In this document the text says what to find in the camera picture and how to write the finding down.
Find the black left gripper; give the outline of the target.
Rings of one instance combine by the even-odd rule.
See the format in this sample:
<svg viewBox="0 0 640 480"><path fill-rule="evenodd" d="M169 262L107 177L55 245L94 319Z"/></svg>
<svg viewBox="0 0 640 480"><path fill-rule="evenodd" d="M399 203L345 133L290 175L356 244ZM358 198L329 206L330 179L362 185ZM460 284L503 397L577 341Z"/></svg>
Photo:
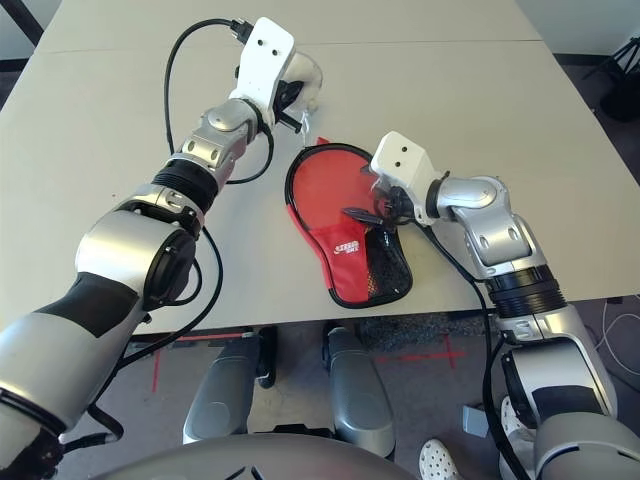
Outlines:
<svg viewBox="0 0 640 480"><path fill-rule="evenodd" d="M291 107L301 92L304 90L305 83L300 80L285 82L284 87L278 87L273 103L273 111L275 116L275 122L281 123L291 129L292 131L300 131L302 124L300 121L295 120L286 110Z"/></svg>

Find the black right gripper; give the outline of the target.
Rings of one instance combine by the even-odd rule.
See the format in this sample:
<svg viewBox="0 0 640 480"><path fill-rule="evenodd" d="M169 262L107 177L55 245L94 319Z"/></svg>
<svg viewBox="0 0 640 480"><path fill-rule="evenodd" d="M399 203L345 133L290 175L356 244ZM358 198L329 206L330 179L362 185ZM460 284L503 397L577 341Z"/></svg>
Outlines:
<svg viewBox="0 0 640 480"><path fill-rule="evenodd" d="M374 211L358 207L345 207L342 212L351 219L369 226L401 226L415 220L414 206L400 187L391 187L388 191L374 188Z"/></svg>

